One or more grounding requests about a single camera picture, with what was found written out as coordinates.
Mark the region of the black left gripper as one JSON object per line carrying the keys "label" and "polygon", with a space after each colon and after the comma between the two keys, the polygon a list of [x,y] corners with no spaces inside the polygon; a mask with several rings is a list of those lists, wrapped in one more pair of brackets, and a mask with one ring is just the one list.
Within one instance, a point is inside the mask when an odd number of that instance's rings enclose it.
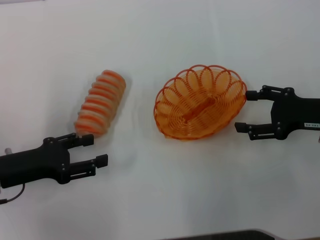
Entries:
{"label": "black left gripper", "polygon": [[47,138],[35,149],[16,152],[0,157],[0,184],[10,188],[41,179],[53,179],[67,184],[71,178],[96,175],[96,169],[108,165],[108,155],[70,164],[68,148],[87,147],[94,144],[94,135],[79,136],[70,133],[58,138]]}

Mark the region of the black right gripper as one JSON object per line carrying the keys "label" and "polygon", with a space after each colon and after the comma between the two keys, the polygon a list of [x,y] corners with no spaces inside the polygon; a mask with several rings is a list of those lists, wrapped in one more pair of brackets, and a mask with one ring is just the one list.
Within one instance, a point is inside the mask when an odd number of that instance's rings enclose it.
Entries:
{"label": "black right gripper", "polygon": [[247,133],[251,141],[264,139],[285,140],[295,130],[320,130],[320,100],[303,98],[291,87],[279,88],[263,85],[260,91],[247,90],[247,101],[270,100],[270,124],[235,122],[238,133]]}

